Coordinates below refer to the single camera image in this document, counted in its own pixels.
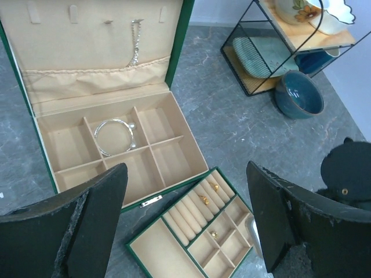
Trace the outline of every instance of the green jewelry box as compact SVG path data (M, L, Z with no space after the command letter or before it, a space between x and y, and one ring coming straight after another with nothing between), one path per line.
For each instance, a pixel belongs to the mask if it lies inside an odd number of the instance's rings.
M124 162L129 170L124 211L207 172L169 90L194 0L72 4L1 0L0 5L0 35L55 193ZM139 19L140 26L132 22ZM136 53L139 63L132 66ZM136 124L137 148L126 151L132 141L120 123L105 125L94 137L110 119Z
M148 277L228 278L252 249L248 218L251 209L214 168L126 246Z

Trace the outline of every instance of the blue ceramic dish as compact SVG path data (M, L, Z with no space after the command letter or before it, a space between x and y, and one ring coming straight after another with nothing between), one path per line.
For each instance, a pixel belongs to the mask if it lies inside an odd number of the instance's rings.
M279 109L292 119L308 119L323 111L325 103L314 82L300 71L289 71L277 83Z

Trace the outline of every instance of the white wall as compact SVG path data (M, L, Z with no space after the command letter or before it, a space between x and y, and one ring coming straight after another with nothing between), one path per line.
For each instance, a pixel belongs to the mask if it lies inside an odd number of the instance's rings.
M250 0L196 0L193 25L234 26ZM346 0L357 19L350 28L358 40L371 31L371 1ZM249 18L261 19L253 4ZM363 135L371 141L371 35L324 70Z
M347 0L356 21L356 39L371 31L371 2ZM335 91L368 141L371 141L371 35L324 70Z
M250 0L196 0L191 24L234 27L249 4ZM254 14L254 11L260 13L255 3L251 13Z

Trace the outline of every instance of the gold earring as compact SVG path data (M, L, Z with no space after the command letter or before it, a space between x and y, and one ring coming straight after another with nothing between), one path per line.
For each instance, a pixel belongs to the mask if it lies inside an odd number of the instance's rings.
M210 235L215 239L217 240L218 239L218 233L213 231L213 232L210 232Z
M219 190L219 186L218 186L217 184L215 184L214 182L210 182L210 185L211 185L212 187L214 187L214 191L215 191L215 192L218 192L218 190Z
M208 205L209 204L209 200L205 197L205 196L202 196L202 195L198 195L201 200L203 200L203 202L205 203L205 205Z

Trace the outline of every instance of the box latch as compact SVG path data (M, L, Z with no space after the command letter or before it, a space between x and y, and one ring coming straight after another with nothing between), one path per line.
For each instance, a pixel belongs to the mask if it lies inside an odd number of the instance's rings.
M149 204L153 204L153 203L155 203L155 202L157 202L158 200L161 200L161 199L162 199L162 196L159 195L159 196L157 196L157 197L154 197L154 198L151 199L151 200L148 200L148 201L146 201L146 202L140 204L139 207L140 207L140 208L142 208L142 207L146 207L146 206L148 206Z

